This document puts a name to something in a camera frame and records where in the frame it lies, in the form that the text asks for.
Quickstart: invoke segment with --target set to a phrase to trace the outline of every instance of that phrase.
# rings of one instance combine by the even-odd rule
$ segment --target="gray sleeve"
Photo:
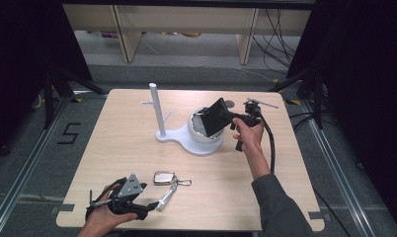
[[[302,211],[275,175],[258,178],[252,188],[260,206],[263,236],[313,236]]]

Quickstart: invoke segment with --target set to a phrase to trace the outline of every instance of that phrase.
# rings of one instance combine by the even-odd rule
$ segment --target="wooden table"
[[[209,107],[223,97],[235,107],[229,111],[244,114],[247,98],[261,105],[276,142],[276,175],[288,195],[302,209],[314,231],[324,228],[323,219],[310,219],[309,212],[319,206],[302,160],[282,97],[278,93],[158,90],[167,129],[178,129],[198,108]],[[155,134],[158,123],[154,109],[141,102],[151,99],[149,90],[112,90],[94,128],[65,204],[75,204],[73,211],[60,211],[57,224],[62,227],[84,225],[89,191],[96,198],[104,186],[134,173],[147,183],[135,200],[149,204],[166,193],[169,186],[154,186],[156,171],[175,172],[179,179],[191,179],[190,187],[178,187],[163,211],[149,212],[143,221],[120,225],[131,229],[259,231],[260,212],[251,188],[253,181],[245,155],[235,150],[236,131],[226,127],[223,143],[208,156],[194,156],[176,142],[161,143]],[[270,159],[268,135],[263,137],[266,157]]]

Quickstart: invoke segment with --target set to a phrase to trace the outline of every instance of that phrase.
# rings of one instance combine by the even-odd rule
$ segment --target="hand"
[[[101,200],[106,200],[107,197],[110,195],[111,191],[106,192],[102,197]],[[91,212],[90,216],[87,219],[84,227],[82,228],[81,232],[79,233],[79,237],[96,237],[96,236],[104,236],[109,233],[112,229],[116,226],[131,221],[137,218],[137,214],[135,213],[127,213],[116,215],[112,213],[109,207],[105,204],[102,205]]]
[[[234,134],[233,138],[242,141],[242,151],[247,157],[254,180],[269,174],[270,167],[261,148],[264,124],[260,122],[249,127],[240,118],[234,118],[232,122],[237,125],[236,130],[239,132],[239,134]]]

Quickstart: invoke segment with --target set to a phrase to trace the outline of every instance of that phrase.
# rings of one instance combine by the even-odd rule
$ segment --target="white pole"
[[[156,118],[158,119],[159,131],[161,136],[165,136],[164,119],[162,118],[161,104],[158,97],[158,88],[155,83],[149,83],[150,93],[152,94],[153,108],[155,109]]]

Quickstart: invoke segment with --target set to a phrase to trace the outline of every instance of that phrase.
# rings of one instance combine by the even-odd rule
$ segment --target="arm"
[[[242,150],[247,157],[254,182],[252,187],[260,206],[263,236],[313,236],[300,208],[282,189],[277,177],[270,173],[270,167],[261,147],[264,125],[248,127],[242,120],[232,120],[237,125]]]
[[[110,191],[104,194],[101,200],[107,199]],[[135,213],[116,215],[109,210],[107,205],[102,205],[93,210],[82,227],[78,237],[100,237],[109,233],[116,226],[137,218]]]

